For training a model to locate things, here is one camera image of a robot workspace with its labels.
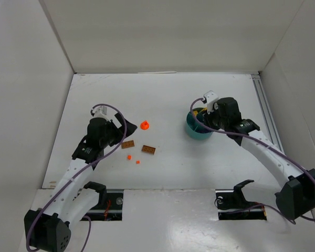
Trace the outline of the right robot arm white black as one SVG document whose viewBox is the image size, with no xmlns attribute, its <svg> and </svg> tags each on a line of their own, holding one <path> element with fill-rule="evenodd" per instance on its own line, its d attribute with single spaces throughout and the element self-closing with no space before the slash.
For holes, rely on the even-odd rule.
<svg viewBox="0 0 315 252">
<path fill-rule="evenodd" d="M 205 128 L 233 139 L 277 180 L 281 190 L 275 194 L 276 206 L 284 217 L 295 220 L 315 208 L 315 169 L 306 170 L 283 154 L 253 120 L 242 118 L 234 98 L 210 92 L 201 101 L 206 105 Z"/>
</svg>

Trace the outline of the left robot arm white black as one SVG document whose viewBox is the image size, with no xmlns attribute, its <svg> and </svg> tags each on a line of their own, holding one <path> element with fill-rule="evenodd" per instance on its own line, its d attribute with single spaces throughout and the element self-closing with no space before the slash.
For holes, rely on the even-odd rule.
<svg viewBox="0 0 315 252">
<path fill-rule="evenodd" d="M 107 157 L 105 148 L 111 147 L 115 151 L 137 129 L 121 113 L 116 113 L 115 118 L 120 127 L 106 116 L 94 113 L 86 135 L 73 152 L 69 167 L 48 203 L 26 213 L 24 225 L 28 251 L 65 251 L 74 226 L 88 210 L 106 202 L 106 186 L 90 181 L 89 177 L 98 163 Z"/>
</svg>

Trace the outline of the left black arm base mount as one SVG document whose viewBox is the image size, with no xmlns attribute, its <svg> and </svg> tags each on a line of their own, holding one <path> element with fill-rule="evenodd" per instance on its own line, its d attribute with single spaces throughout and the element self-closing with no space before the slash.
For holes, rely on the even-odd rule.
<svg viewBox="0 0 315 252">
<path fill-rule="evenodd" d="M 84 189 L 91 189 L 99 194 L 97 205 L 86 213 L 92 221 L 122 221 L 124 190 L 107 189 L 97 182 L 88 182 Z"/>
</svg>

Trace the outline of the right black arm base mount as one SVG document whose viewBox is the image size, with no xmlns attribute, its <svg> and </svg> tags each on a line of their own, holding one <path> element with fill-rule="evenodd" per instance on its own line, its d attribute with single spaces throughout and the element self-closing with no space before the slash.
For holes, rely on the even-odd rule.
<svg viewBox="0 0 315 252">
<path fill-rule="evenodd" d="M 215 191 L 215 206 L 218 209 L 218 220 L 267 220 L 266 211 L 259 203 L 247 201 L 242 189 L 254 180 L 245 180 L 236 184 L 232 189 L 217 189 Z"/>
</svg>

